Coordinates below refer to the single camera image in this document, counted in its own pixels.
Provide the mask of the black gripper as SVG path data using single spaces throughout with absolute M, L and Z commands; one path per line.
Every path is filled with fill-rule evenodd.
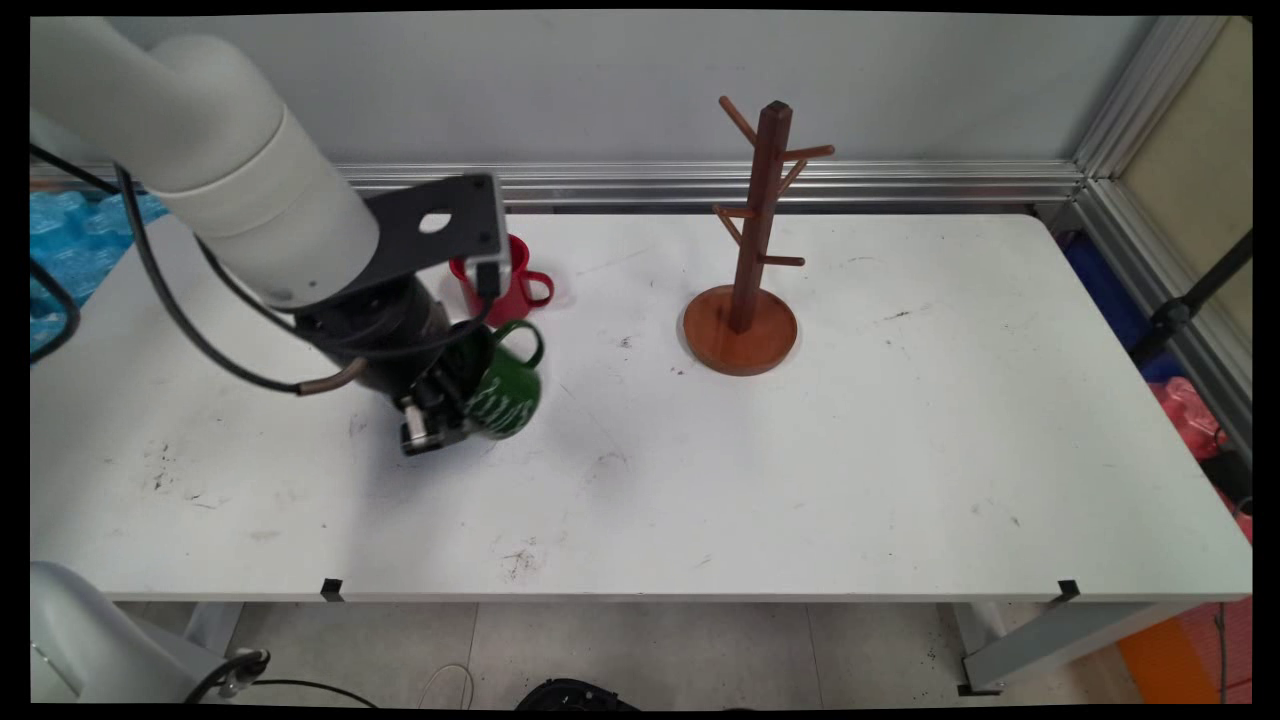
M 465 404 L 477 392 L 493 354 L 489 334 L 467 334 L 430 352 L 385 360 L 404 456 L 451 447 L 475 433 Z

